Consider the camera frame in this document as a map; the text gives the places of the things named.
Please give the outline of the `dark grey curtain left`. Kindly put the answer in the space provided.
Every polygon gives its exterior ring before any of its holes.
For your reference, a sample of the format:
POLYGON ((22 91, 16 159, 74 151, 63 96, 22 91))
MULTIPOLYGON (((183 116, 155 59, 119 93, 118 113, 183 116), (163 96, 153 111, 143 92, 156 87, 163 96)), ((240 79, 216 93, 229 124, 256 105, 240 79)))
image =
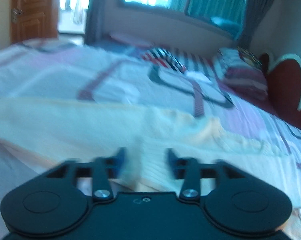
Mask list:
POLYGON ((89 0, 84 43, 93 45, 101 39, 105 16, 106 0, 89 0))

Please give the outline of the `black white striped garment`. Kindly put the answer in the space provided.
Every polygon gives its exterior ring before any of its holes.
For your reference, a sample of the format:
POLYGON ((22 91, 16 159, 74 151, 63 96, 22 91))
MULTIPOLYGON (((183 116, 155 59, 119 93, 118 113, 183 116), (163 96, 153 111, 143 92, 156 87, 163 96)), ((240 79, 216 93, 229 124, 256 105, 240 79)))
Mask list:
POLYGON ((151 48, 142 53, 141 58, 160 67, 184 73, 187 68, 173 54, 164 48, 151 48))

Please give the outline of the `striped folded quilt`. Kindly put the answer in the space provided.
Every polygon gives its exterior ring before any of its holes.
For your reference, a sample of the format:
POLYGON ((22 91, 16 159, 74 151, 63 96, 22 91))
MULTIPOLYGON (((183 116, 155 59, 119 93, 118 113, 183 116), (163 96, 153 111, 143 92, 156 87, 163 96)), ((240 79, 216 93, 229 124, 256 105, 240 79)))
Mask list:
POLYGON ((251 67, 244 62, 237 49, 220 48, 212 63, 217 79, 223 84, 258 100, 267 98, 268 85, 262 68, 251 67))

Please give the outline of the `brown wooden door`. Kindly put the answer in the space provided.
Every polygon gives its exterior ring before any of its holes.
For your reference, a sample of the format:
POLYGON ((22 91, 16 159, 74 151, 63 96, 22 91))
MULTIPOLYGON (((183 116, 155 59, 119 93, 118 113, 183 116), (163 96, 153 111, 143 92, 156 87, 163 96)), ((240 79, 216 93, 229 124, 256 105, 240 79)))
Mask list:
POLYGON ((58 36, 59 0, 11 0, 10 41, 58 36))

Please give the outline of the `dark grey curtain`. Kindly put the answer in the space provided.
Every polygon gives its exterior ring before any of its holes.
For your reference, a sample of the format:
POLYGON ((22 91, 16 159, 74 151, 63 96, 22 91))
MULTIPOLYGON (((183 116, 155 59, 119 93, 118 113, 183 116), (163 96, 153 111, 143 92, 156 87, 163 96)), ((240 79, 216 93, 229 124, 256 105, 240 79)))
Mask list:
POLYGON ((247 0, 247 6, 244 17, 244 28, 238 39, 238 46, 248 49, 252 38, 269 11, 274 0, 247 0))
POLYGON ((106 0, 89 0, 84 43, 93 45, 101 39, 105 16, 106 0))

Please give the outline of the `dark grey curtain right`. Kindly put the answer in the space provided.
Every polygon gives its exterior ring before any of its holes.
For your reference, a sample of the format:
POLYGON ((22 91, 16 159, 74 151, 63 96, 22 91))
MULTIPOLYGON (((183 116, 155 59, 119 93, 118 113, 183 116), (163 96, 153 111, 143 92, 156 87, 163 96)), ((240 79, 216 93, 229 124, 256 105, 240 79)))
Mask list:
POLYGON ((252 38, 269 11, 274 0, 247 0, 247 6, 244 17, 244 28, 238 39, 238 46, 248 49, 252 38))

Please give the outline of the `striped mattress cover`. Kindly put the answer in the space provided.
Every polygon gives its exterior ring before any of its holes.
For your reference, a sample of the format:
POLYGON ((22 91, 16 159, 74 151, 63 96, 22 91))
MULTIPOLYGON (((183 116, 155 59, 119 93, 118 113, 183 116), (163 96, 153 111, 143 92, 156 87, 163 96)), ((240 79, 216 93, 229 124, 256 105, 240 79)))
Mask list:
POLYGON ((186 67, 187 70, 201 72, 205 76, 215 79, 215 72, 210 59, 206 59, 193 53, 188 53, 178 48, 169 48, 168 50, 186 67))

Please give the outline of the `patterned bed sheet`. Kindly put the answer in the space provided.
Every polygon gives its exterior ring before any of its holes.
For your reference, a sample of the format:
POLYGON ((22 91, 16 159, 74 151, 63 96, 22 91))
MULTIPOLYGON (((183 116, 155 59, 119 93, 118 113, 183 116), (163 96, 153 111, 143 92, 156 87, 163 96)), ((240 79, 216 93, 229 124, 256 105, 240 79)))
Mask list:
POLYGON ((231 132, 301 150, 301 130, 213 82, 182 75, 102 48, 51 41, 0 51, 0 99, 78 101, 216 117, 231 132))

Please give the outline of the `cream knit sweater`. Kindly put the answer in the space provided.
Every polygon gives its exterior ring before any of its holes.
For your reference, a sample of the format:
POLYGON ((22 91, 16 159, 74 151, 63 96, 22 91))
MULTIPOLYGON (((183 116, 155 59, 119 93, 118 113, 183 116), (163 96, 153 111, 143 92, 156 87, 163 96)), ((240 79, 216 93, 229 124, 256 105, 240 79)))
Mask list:
POLYGON ((224 160, 284 191, 293 214, 284 231, 301 239, 301 150, 231 132, 216 117, 181 111, 78 101, 0 99, 0 144, 40 173, 67 159, 91 161, 125 147, 118 183, 131 189, 177 191, 165 151, 206 163, 224 160))

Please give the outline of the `red white headboard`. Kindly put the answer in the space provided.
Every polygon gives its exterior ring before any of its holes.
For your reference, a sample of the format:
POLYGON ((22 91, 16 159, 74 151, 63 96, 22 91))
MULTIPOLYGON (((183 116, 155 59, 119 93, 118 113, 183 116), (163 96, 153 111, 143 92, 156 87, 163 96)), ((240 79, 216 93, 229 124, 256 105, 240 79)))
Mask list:
POLYGON ((268 98, 277 116, 301 129, 301 58, 284 54, 274 59, 263 53, 259 60, 265 70, 268 98))

